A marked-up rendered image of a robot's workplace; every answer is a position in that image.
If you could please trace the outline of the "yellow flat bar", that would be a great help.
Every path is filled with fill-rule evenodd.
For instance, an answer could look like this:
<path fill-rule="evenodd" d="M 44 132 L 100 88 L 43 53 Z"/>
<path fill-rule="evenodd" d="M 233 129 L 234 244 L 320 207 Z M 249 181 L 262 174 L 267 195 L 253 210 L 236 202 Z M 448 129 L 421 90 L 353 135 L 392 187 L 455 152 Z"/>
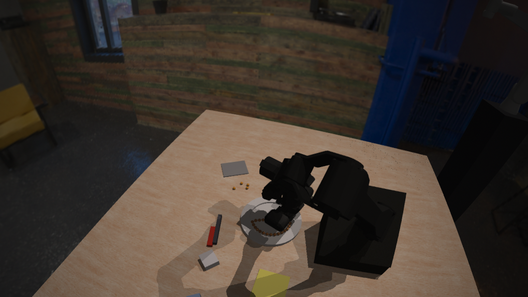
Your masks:
<path fill-rule="evenodd" d="M 285 297 L 290 277 L 259 269 L 250 297 Z"/>

